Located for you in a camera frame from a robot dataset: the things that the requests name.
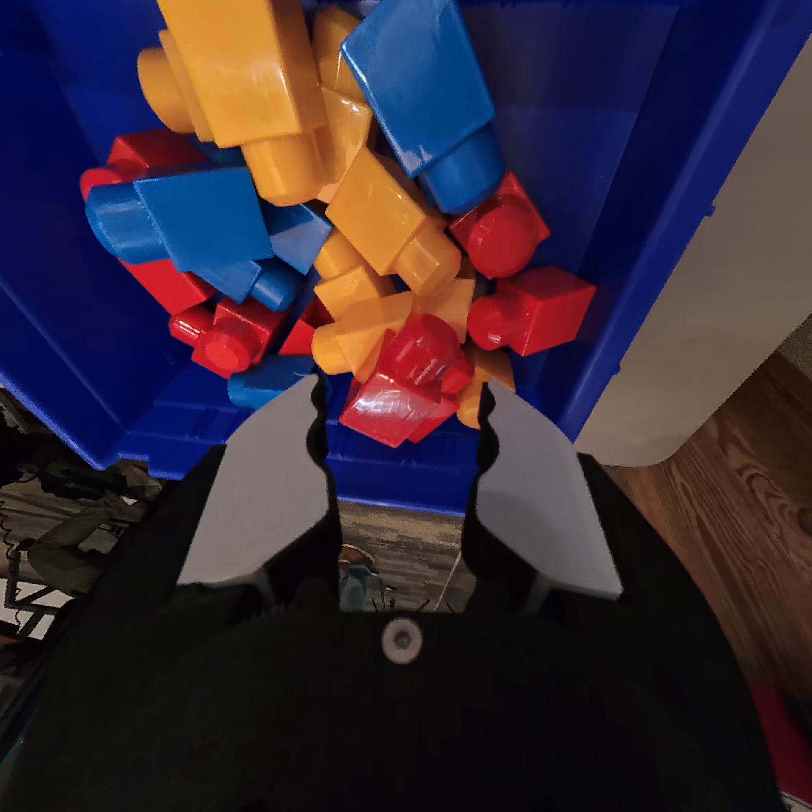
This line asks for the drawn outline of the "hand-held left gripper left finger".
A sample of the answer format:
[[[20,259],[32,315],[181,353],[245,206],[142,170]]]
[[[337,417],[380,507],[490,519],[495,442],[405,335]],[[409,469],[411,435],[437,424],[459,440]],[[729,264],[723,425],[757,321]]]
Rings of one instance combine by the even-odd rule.
[[[337,604],[342,546],[326,465],[326,383],[307,373],[227,441],[178,586],[251,585],[270,604]]]

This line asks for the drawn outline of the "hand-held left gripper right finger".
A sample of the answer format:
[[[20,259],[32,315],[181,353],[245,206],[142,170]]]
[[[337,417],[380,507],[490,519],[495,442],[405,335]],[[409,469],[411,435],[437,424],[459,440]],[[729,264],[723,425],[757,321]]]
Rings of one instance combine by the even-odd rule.
[[[552,591],[620,598],[620,574],[573,444],[499,382],[483,385],[478,419],[461,537],[477,580],[474,603],[493,597],[513,612],[539,612]]]

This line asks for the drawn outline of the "pile of colourful mega blocks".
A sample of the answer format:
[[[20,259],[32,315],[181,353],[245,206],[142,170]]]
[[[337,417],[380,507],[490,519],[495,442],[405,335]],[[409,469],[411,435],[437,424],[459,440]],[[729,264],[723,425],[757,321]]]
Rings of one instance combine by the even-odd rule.
[[[80,188],[235,406],[274,399],[294,362],[363,380],[384,332],[426,313],[473,363],[448,419],[476,430],[483,385],[514,391],[505,349],[576,339],[597,288],[530,267],[551,232],[505,163],[458,2],[329,4],[310,25],[302,2],[157,5],[137,72],[164,129],[117,137]]]

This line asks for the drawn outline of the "blue plastic bin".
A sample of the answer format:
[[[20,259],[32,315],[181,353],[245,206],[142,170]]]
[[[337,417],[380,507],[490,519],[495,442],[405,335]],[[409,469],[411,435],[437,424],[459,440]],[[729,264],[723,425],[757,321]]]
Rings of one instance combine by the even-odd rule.
[[[251,409],[192,360],[172,314],[97,240],[82,175],[164,129],[137,72],[158,2],[2,2],[2,384],[87,462],[180,479]],[[571,343],[521,357],[516,393],[574,440],[619,368],[789,58],[810,2],[458,2],[505,163],[551,234],[531,268],[596,294]],[[461,515],[479,432],[451,417],[391,448],[340,425],[340,499]]]

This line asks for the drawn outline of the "red soft object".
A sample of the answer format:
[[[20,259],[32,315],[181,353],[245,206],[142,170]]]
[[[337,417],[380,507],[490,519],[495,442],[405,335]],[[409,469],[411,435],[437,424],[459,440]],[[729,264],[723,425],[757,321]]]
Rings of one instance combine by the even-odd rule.
[[[811,750],[806,735],[776,688],[755,684],[748,687],[779,790],[792,803],[810,809]]]

